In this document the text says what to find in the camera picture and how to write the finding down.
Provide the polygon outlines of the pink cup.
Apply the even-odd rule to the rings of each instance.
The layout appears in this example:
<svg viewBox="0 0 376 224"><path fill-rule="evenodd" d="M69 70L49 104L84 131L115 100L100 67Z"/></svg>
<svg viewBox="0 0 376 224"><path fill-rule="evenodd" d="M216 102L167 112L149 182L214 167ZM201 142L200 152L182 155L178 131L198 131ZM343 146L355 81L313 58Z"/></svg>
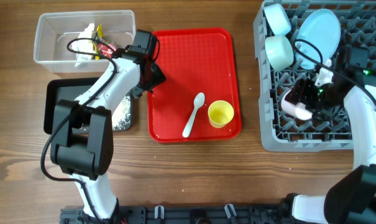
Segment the pink cup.
<svg viewBox="0 0 376 224"><path fill-rule="evenodd" d="M305 104L303 103L297 103L294 105L293 103L290 103L287 101L287 95L289 95L291 90L287 91L287 93L283 96L281 101L281 107L282 110L289 114L290 116L293 116L295 118L298 118L300 120L306 121L312 118L312 112L308 111L305 108Z"/></svg>

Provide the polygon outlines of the green bowl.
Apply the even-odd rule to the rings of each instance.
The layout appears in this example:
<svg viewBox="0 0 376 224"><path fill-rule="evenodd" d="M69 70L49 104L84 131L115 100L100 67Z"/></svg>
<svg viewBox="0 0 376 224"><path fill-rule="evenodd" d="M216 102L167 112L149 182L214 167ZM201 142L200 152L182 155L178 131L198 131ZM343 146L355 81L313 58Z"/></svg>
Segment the green bowl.
<svg viewBox="0 0 376 224"><path fill-rule="evenodd" d="M271 67L280 72L294 61L290 41L284 35L275 35L265 39L265 52Z"/></svg>

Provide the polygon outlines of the red snack wrapper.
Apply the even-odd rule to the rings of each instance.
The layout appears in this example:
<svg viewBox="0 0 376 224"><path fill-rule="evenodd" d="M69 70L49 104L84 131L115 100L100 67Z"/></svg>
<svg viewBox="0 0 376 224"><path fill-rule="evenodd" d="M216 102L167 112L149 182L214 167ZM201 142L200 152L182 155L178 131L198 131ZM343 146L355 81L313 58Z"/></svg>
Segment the red snack wrapper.
<svg viewBox="0 0 376 224"><path fill-rule="evenodd" d="M113 44L108 44L107 46L104 44L98 44L97 51L98 54L111 58L112 53L116 51L116 47Z"/></svg>

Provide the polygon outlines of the white rice grains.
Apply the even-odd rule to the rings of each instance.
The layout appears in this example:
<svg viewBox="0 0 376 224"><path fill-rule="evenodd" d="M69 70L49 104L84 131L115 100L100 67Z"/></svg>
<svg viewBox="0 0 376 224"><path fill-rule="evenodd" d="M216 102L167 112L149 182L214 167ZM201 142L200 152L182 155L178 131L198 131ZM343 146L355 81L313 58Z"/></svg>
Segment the white rice grains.
<svg viewBox="0 0 376 224"><path fill-rule="evenodd" d="M132 124L131 97L126 95L112 114L112 128L114 131L128 130Z"/></svg>

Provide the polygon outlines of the white plastic spoon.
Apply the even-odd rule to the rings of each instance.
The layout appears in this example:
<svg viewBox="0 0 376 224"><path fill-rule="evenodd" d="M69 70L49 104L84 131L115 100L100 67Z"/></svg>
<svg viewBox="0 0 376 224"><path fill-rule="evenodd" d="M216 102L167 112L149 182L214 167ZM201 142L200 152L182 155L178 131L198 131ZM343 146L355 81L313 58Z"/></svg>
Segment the white plastic spoon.
<svg viewBox="0 0 376 224"><path fill-rule="evenodd" d="M195 122L197 111L199 108L201 108L204 105L204 101L205 101L205 95L203 92L200 92L195 96L193 100L193 111L182 132L182 136L184 138L188 138L190 136L191 130L193 128L193 124Z"/></svg>

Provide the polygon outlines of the yellow snack wrapper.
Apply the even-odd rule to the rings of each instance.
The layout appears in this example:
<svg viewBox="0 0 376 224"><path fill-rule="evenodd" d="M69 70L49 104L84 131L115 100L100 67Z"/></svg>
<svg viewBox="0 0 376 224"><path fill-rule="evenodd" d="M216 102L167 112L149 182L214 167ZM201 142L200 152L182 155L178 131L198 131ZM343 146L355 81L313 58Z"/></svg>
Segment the yellow snack wrapper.
<svg viewBox="0 0 376 224"><path fill-rule="evenodd" d="M96 31L94 33L94 39L96 40L96 42L94 43L94 50L97 54L102 55L103 30L101 24L99 24L96 28Z"/></svg>

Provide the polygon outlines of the white tissue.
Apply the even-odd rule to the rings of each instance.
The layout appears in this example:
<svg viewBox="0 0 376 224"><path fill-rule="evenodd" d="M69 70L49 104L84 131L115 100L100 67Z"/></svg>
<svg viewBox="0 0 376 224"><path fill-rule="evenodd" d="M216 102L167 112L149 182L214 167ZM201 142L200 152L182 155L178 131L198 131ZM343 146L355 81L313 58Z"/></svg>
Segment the white tissue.
<svg viewBox="0 0 376 224"><path fill-rule="evenodd" d="M94 32L94 23L90 23L87 28L84 29L83 32L81 32L78 36L78 38L89 38L89 40L77 40L74 43L71 44L71 48L74 51L79 52L86 52L90 54L95 54L94 50L94 44L90 40L92 38L93 32ZM91 60L93 58L92 55L86 55L86 54L77 54L76 59L78 62L75 63L75 67L79 67L81 65L81 61L83 60Z"/></svg>

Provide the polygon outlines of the blue bowl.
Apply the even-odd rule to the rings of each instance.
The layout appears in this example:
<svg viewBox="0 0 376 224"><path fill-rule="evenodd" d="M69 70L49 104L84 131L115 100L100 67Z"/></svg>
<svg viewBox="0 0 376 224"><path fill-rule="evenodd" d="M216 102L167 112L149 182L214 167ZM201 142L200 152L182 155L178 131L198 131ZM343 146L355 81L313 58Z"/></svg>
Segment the blue bowl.
<svg viewBox="0 0 376 224"><path fill-rule="evenodd" d="M289 18L279 3L264 7L266 20L275 35L287 35L291 31Z"/></svg>

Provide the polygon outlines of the yellow cup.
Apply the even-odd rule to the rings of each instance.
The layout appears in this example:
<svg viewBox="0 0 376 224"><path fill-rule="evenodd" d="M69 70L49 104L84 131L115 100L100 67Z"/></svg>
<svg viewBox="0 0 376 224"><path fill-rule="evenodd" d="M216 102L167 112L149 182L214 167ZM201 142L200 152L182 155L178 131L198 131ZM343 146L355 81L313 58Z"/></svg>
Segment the yellow cup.
<svg viewBox="0 0 376 224"><path fill-rule="evenodd" d="M214 128L223 128L230 123L234 117L233 106L224 100L214 101L208 108L210 125Z"/></svg>

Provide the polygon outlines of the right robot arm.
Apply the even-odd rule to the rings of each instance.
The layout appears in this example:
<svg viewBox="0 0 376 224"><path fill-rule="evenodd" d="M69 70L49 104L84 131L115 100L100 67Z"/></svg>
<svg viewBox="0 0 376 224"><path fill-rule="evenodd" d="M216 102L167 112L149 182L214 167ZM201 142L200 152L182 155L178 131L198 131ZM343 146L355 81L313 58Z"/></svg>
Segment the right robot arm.
<svg viewBox="0 0 376 224"><path fill-rule="evenodd" d="M301 79L282 99L282 110L301 120L316 109L342 105L351 124L352 172L325 196L296 195L291 214L311 223L376 223L376 72L354 69L325 81Z"/></svg>

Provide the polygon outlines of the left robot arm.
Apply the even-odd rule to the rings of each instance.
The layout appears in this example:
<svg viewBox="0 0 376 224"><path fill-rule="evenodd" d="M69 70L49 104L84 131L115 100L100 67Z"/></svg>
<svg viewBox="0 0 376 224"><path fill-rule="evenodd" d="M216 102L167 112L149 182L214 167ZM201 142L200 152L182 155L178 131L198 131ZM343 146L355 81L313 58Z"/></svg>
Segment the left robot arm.
<svg viewBox="0 0 376 224"><path fill-rule="evenodd" d="M66 182L78 186L83 223L121 221L107 173L114 152L112 114L127 94L138 98L166 80L156 63L159 53L158 44L117 49L90 89L55 106L43 152L49 152L52 163L67 174Z"/></svg>

